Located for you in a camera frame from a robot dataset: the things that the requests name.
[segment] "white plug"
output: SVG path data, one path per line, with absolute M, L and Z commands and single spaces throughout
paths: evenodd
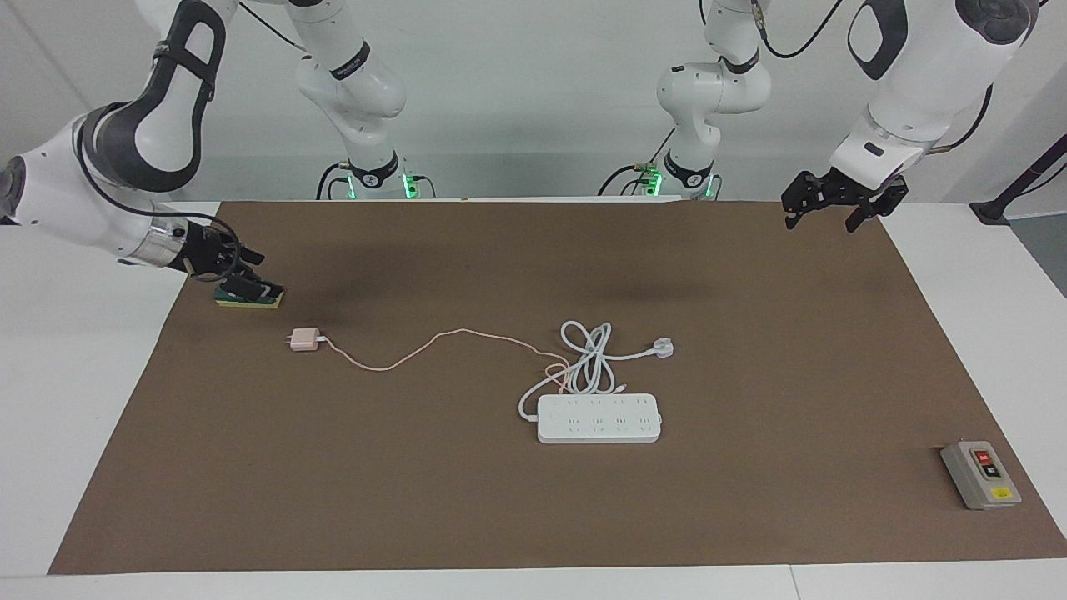
M 656 340 L 656 343 L 652 345 L 652 349 L 656 351 L 656 357 L 660 359 L 669 359 L 674 356 L 674 343 L 670 341 L 670 337 Z
M 319 343 L 325 341 L 325 336 L 319 334 L 317 327 L 293 329 L 292 335 L 287 340 L 289 349 L 293 352 L 314 352 L 319 349 Z

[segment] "gray switch box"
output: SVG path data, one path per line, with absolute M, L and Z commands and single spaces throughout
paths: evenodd
M 971 510 L 1015 506 L 1019 490 L 989 442 L 958 442 L 941 451 L 952 480 Z

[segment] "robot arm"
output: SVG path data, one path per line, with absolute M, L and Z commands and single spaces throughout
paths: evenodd
M 287 10 L 312 54 L 301 61 L 297 82 L 340 133 L 356 196 L 413 195 L 388 136 L 388 122 L 407 102 L 403 81 L 360 35 L 348 2 L 290 0 Z
M 908 193 L 904 171 L 982 96 L 1037 21 L 1037 0 L 866 0 L 848 47 L 878 93 L 830 158 L 782 194 L 789 228 L 812 210 L 856 206 L 846 226 L 888 216 Z
M 75 119 L 41 147 L 4 169 L 0 211 L 16 223 L 98 248 L 126 264 L 170 267 L 249 301 L 282 288 L 249 266 L 262 262 L 222 228 L 190 221 L 152 192 L 186 185 L 200 165 L 201 120 L 214 94 L 229 0 L 170 4 L 162 42 L 141 96 Z M 152 22 L 159 2 L 141 2 Z
M 659 105 L 674 119 L 675 127 L 656 165 L 664 174 L 663 193 L 704 193 L 720 141 L 719 129 L 707 120 L 714 114 L 759 110 L 770 96 L 770 74 L 760 63 L 751 0 L 713 0 L 710 4 L 704 40 L 719 54 L 718 62 L 673 67 L 657 88 Z
M 286 0 L 264 0 L 282 3 Z M 0 172 L 0 216 L 127 264 L 170 267 L 246 301 L 283 288 L 249 265 L 264 256 L 228 225 L 190 220 L 157 201 L 181 188 L 201 162 L 201 124 L 237 0 L 138 0 L 159 28 L 152 75 L 136 100 L 75 119 L 41 147 Z M 302 92 L 338 128 L 364 198 L 409 192 L 387 121 L 403 108 L 402 82 L 355 31 L 347 2 L 289 0 L 289 14 L 313 60 L 301 62 Z

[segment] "white power strip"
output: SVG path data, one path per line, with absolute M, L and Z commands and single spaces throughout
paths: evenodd
M 550 394 L 537 404 L 544 444 L 649 444 L 662 423 L 651 394 Z

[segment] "sponge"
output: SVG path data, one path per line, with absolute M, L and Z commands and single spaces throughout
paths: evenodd
M 250 302 L 240 296 L 236 296 L 228 291 L 225 291 L 221 287 L 214 288 L 214 302 L 220 306 L 226 309 L 256 309 L 256 310 L 267 310 L 273 311 L 282 303 L 282 298 L 285 296 L 285 291 L 282 291 L 277 296 L 267 296 L 264 295 L 255 302 Z

